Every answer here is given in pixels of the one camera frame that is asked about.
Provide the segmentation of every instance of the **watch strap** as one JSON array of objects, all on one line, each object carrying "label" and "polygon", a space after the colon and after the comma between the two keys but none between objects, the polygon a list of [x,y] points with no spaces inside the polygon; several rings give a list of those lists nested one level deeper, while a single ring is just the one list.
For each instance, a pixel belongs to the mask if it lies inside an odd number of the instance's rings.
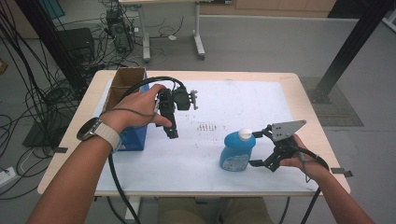
[{"label": "watch strap", "polygon": [[101,123],[95,130],[95,134],[101,136],[111,145],[111,147],[113,148],[112,150],[113,153],[117,151],[121,139],[116,131],[114,131],[112,128],[108,127],[101,121]]}]

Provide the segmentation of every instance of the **forearm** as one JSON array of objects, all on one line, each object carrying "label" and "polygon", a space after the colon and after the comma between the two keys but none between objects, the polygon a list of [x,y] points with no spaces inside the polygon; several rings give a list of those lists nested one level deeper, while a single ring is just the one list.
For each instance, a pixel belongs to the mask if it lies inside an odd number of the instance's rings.
[{"label": "forearm", "polygon": [[330,173],[317,183],[337,223],[374,223]]},{"label": "forearm", "polygon": [[42,195],[28,223],[83,223],[110,144],[95,136],[81,142]]}]

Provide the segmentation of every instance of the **hand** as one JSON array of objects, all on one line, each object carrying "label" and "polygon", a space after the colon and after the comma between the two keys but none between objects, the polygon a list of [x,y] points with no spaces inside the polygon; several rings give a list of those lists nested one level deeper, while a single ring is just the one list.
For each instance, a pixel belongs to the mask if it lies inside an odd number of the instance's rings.
[{"label": "hand", "polygon": [[[294,141],[297,143],[297,146],[306,148],[304,145],[303,141],[300,139],[300,137],[297,134],[293,135]],[[312,157],[304,154],[305,157],[305,162],[300,160],[300,157],[298,153],[294,153],[293,157],[290,159],[285,159],[282,160],[279,164],[281,166],[293,166],[299,168],[301,171],[306,173],[310,178],[314,180],[318,180],[319,178],[325,177],[326,175],[329,175],[330,172],[324,168],[322,165],[320,165],[318,162],[315,161]]]},{"label": "hand", "polygon": [[[155,96],[162,89],[165,89],[165,86],[155,84],[146,92],[132,93],[114,106],[114,108],[119,108],[120,110],[106,112],[100,118],[106,125],[110,126],[118,133],[126,127],[146,125],[148,122],[153,122],[164,127],[171,127],[172,122],[169,119],[159,114],[155,114],[155,116],[152,117],[154,113]],[[134,110],[146,116],[138,115],[123,109]]]}]

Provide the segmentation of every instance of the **blue bottle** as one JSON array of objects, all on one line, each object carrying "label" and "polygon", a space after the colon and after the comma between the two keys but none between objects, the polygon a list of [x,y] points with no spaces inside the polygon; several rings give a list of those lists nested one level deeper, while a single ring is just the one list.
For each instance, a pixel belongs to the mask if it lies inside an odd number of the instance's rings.
[{"label": "blue bottle", "polygon": [[224,139],[225,148],[221,152],[220,167],[228,171],[243,171],[248,166],[251,150],[256,146],[256,138],[250,129],[230,133]]}]

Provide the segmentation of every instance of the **white power outlet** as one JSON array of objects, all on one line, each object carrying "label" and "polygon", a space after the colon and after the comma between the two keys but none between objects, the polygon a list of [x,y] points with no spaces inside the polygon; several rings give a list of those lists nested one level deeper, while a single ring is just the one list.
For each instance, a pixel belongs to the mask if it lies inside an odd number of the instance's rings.
[{"label": "white power outlet", "polygon": [[19,177],[15,174],[14,168],[12,166],[9,167],[7,171],[8,172],[3,171],[0,173],[0,188]]}]

